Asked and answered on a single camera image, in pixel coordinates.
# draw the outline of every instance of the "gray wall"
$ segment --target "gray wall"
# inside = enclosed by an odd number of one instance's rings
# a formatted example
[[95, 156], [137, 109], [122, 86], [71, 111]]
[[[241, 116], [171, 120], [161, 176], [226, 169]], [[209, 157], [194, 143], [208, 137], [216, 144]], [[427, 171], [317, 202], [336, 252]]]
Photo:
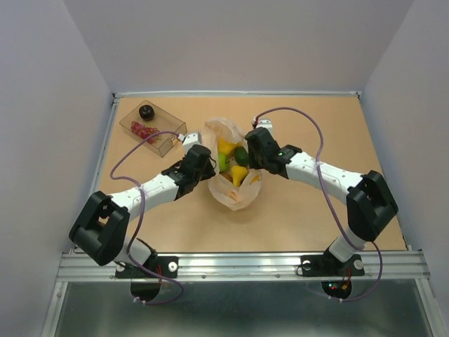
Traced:
[[61, 0], [0, 5], [0, 335], [39, 336], [110, 94]]
[[416, 0], [366, 86], [362, 104], [398, 201], [423, 249], [449, 326], [449, 1]]
[[65, 0], [113, 92], [361, 90], [413, 0]]

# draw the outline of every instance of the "grape bunch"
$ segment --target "grape bunch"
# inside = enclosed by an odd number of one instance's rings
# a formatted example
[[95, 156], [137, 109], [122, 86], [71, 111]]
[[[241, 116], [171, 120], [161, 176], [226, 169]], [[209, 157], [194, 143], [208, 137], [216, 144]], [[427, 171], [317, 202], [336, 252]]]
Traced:
[[[146, 137], [152, 135], [153, 133], [159, 132], [157, 128], [148, 128], [137, 121], [131, 122], [131, 131], [135, 135], [141, 137], [141, 139], [145, 139]], [[157, 138], [158, 137], [151, 137], [149, 140], [147, 140], [147, 143], [152, 144], [157, 140]]]

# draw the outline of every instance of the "plastic bag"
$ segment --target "plastic bag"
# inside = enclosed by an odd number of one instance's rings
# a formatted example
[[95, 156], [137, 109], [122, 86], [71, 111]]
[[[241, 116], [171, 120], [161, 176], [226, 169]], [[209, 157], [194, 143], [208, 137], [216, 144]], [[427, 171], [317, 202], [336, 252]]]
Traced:
[[215, 177], [208, 180], [208, 187], [213, 197], [231, 210], [244, 209], [254, 201], [262, 188], [262, 172], [253, 168], [243, 180], [240, 187], [235, 187], [229, 180], [220, 174], [218, 167], [217, 142], [223, 137], [231, 143], [241, 142], [248, 151], [245, 133], [233, 121], [225, 118], [211, 119], [204, 124], [201, 132], [202, 145], [211, 151], [211, 157], [216, 161]]

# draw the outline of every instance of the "wooden table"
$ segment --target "wooden table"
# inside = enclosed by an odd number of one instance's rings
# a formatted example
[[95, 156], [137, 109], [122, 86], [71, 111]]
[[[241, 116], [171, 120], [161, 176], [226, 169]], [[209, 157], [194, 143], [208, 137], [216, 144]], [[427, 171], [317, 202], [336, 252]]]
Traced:
[[[132, 185], [113, 181], [113, 165], [136, 141], [119, 125], [143, 100], [186, 121], [187, 130], [200, 131], [213, 117], [234, 120], [245, 131], [251, 130], [253, 117], [278, 106], [299, 108], [318, 122], [324, 134], [321, 160], [349, 171], [380, 171], [363, 113], [355, 97], [154, 97], [122, 98], [107, 149], [99, 190], [120, 192]], [[280, 146], [292, 144], [315, 156], [319, 137], [304, 117], [289, 111], [267, 116], [274, 124], [274, 137]], [[145, 147], [138, 149], [117, 170], [145, 182], [183, 156], [174, 147], [160, 158]], [[346, 207], [333, 199], [343, 223]], [[134, 231], [133, 221], [128, 233]], [[246, 209], [231, 211], [213, 199], [206, 182], [169, 204], [145, 214], [139, 237], [160, 252], [237, 252], [237, 251], [322, 251], [339, 235], [320, 190], [280, 176], [263, 175], [257, 199]], [[394, 219], [377, 239], [381, 249], [404, 250], [401, 230]]]

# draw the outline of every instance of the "aluminum frame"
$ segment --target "aluminum frame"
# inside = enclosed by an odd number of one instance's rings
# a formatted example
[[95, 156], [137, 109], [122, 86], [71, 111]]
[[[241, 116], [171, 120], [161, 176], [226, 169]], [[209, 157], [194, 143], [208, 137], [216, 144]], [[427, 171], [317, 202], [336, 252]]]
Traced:
[[[122, 97], [140, 96], [266, 96], [266, 95], [344, 95], [360, 97], [361, 92], [325, 92], [325, 91], [151, 91], [142, 93], [118, 93], [114, 102], [103, 139], [101, 153], [97, 162], [90, 194], [96, 191], [103, 163], [116, 119], [117, 109]], [[304, 254], [322, 252], [288, 253], [166, 253], [159, 255], [177, 255], [180, 257], [178, 280], [181, 282], [266, 282], [266, 281], [320, 281], [323, 278], [302, 277], [296, 274]], [[421, 251], [383, 251], [383, 279], [415, 279], [432, 333], [438, 337], [449, 336], [438, 303], [431, 291], [430, 272], [424, 254]], [[354, 279], [375, 279], [379, 271], [377, 252], [361, 252], [366, 275]], [[44, 322], [42, 337], [54, 336], [67, 292], [69, 282], [129, 282], [115, 278], [116, 266], [110, 263], [99, 267], [76, 246], [68, 254], [63, 254], [56, 277], [55, 288]], [[134, 279], [134, 282], [155, 282], [156, 280]]]

